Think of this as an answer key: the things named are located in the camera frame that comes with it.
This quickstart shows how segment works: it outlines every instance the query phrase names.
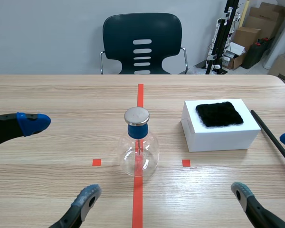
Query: metal stand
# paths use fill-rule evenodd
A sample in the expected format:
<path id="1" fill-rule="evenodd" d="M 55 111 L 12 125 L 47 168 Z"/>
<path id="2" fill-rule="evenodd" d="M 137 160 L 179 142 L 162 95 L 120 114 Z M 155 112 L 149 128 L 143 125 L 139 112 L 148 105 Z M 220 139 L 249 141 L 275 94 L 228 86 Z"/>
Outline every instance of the metal stand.
<path id="1" fill-rule="evenodd" d="M 211 44 L 211 49 L 206 61 L 206 75 L 210 74 L 212 69 L 216 71 L 217 74 L 226 73 L 226 71 L 222 69 L 222 57 L 227 47 L 229 47 L 227 40 L 231 39 L 234 32 L 233 29 L 230 32 L 230 29 L 232 25 L 240 19 L 240 14 L 238 13 L 234 21 L 238 9 L 238 2 L 239 0 L 227 0 L 223 16 L 218 20 L 219 28 L 216 30 L 216 34 L 212 40 L 213 43 Z"/>

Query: white wall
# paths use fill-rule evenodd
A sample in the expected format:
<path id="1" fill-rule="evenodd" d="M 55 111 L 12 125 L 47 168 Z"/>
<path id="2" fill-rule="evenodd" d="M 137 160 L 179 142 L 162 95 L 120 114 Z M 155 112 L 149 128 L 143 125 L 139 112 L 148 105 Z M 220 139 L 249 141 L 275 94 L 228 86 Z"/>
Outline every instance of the white wall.
<path id="1" fill-rule="evenodd" d="M 135 12 L 178 16 L 182 46 L 193 66 L 206 59 L 226 1 L 0 0 L 0 74 L 99 74 L 103 22 L 111 15 Z M 104 67 L 105 73 L 116 74 L 121 64 L 105 60 Z M 182 53 L 166 59 L 163 68 L 182 72 Z"/>

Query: clear glass bottle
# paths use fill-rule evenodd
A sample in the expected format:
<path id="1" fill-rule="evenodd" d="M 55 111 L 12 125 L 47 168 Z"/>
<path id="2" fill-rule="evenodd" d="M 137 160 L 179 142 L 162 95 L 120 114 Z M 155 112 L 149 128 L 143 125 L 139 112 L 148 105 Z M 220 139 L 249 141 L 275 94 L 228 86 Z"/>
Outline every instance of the clear glass bottle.
<path id="1" fill-rule="evenodd" d="M 148 110 L 142 107 L 130 108 L 124 114 L 128 132 L 118 143 L 119 164 L 124 172 L 132 176 L 150 176 L 158 164 L 158 141 L 149 132 L 149 118 Z"/>

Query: black stick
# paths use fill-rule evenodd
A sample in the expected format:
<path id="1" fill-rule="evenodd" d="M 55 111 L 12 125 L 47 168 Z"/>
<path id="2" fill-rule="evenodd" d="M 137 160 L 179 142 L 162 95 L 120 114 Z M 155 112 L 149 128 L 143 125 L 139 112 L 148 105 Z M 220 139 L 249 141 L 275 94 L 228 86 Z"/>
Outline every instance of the black stick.
<path id="1" fill-rule="evenodd" d="M 274 143 L 274 145 L 277 147 L 277 149 L 281 152 L 281 154 L 283 155 L 283 157 L 285 158 L 285 149 L 283 148 L 283 146 L 281 145 L 281 143 L 279 143 L 279 141 L 275 138 L 275 136 L 271 133 L 271 131 L 269 130 L 269 128 L 266 126 L 266 124 L 262 121 L 262 119 L 256 114 L 255 111 L 251 110 L 251 114 L 254 117 L 254 119 L 256 120 L 256 122 L 263 128 L 264 132 L 266 132 L 266 134 L 268 135 L 268 137 L 271 139 L 271 141 Z"/>

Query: red tape line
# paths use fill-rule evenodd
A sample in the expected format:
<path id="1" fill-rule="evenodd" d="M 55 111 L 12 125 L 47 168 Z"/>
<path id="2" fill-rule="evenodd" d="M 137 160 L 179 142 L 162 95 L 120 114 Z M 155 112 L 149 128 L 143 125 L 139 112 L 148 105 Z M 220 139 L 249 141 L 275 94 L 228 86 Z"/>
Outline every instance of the red tape line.
<path id="1" fill-rule="evenodd" d="M 143 84 L 138 84 L 137 106 L 143 107 Z M 143 140 L 135 142 L 132 228 L 143 228 Z"/>

